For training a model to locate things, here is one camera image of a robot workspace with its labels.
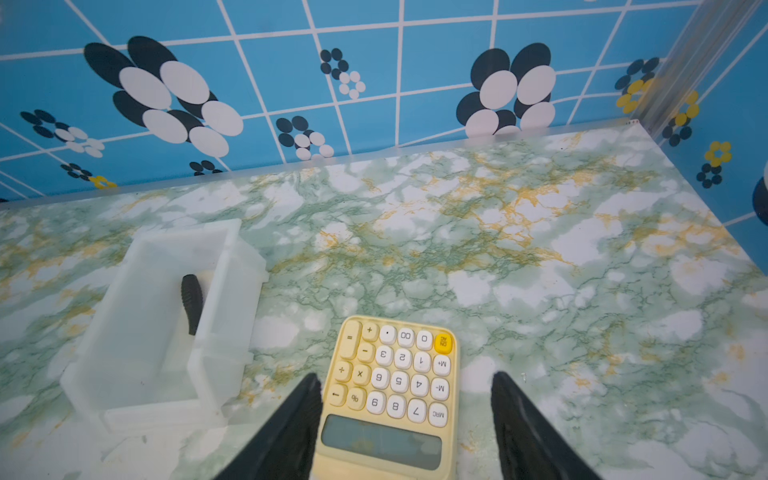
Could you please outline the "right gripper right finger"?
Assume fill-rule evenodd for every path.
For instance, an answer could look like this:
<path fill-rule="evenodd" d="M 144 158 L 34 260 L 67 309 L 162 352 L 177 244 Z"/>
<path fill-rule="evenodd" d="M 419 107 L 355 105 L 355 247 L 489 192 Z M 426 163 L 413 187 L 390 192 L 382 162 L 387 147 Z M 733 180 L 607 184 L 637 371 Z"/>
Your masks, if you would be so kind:
<path fill-rule="evenodd" d="M 505 479 L 599 477 L 503 371 L 492 379 L 491 408 Z"/>

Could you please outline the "black handled screwdriver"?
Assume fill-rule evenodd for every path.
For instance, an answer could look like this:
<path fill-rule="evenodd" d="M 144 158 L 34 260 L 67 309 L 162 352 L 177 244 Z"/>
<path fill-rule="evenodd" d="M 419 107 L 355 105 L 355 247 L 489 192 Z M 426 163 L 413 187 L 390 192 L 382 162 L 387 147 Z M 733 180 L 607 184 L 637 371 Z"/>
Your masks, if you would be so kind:
<path fill-rule="evenodd" d="M 184 275 L 181 281 L 181 300 L 187 316 L 188 334 L 195 336 L 204 308 L 204 297 L 198 277 Z"/>

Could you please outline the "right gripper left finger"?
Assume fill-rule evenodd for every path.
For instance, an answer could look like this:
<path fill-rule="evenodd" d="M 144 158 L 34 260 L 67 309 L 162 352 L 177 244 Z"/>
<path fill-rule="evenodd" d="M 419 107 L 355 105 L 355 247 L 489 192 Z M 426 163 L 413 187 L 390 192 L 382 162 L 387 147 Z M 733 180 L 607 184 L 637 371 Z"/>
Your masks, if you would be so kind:
<path fill-rule="evenodd" d="M 321 413 L 321 382 L 310 373 L 216 480 L 308 479 Z"/>

